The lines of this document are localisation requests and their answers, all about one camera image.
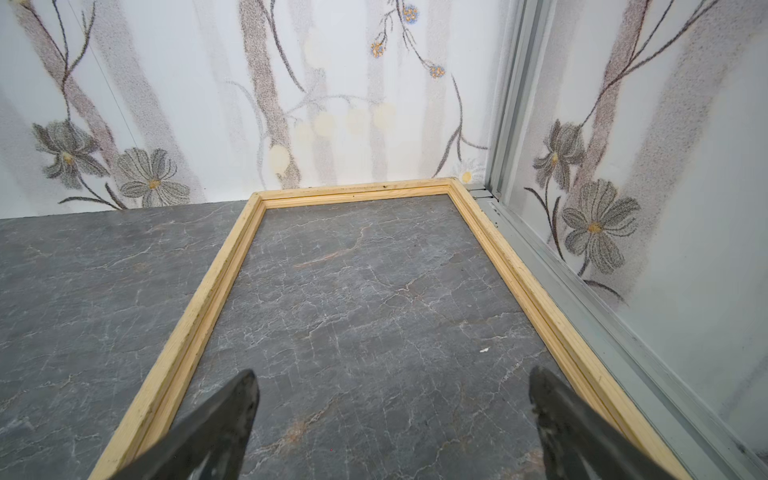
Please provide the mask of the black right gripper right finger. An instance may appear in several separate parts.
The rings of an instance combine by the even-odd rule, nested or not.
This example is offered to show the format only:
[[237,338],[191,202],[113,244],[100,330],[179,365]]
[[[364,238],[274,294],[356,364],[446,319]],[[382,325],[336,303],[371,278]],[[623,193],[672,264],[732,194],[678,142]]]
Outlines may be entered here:
[[550,370],[536,366],[529,398],[548,479],[670,479]]

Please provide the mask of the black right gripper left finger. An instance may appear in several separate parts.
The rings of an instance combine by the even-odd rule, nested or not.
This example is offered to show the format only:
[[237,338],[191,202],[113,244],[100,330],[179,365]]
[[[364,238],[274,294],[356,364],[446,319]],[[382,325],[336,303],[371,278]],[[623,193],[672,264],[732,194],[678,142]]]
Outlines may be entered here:
[[237,479],[260,401],[253,370],[239,372],[115,479]]

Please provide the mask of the light wooden picture frame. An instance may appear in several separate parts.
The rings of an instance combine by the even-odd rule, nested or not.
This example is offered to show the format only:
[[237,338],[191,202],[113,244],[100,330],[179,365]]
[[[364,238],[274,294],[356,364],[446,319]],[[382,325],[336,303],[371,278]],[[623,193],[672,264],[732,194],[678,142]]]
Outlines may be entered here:
[[276,190],[252,194],[90,476],[108,479],[169,430],[226,298],[269,209],[446,194],[578,395],[677,479],[688,471],[454,178]]

